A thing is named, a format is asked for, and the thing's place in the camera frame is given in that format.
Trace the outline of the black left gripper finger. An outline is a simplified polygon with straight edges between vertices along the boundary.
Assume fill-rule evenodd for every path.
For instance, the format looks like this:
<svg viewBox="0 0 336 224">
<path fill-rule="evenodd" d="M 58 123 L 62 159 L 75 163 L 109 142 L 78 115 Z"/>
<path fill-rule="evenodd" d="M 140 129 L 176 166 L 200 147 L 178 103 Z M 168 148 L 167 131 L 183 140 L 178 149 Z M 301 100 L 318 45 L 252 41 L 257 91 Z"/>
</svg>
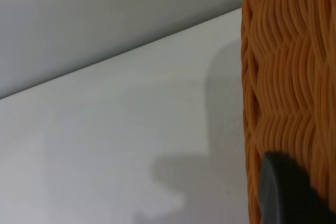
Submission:
<svg viewBox="0 0 336 224">
<path fill-rule="evenodd" d="M 335 223 L 308 174 L 284 153 L 264 154 L 258 195 L 263 223 Z"/>
</svg>

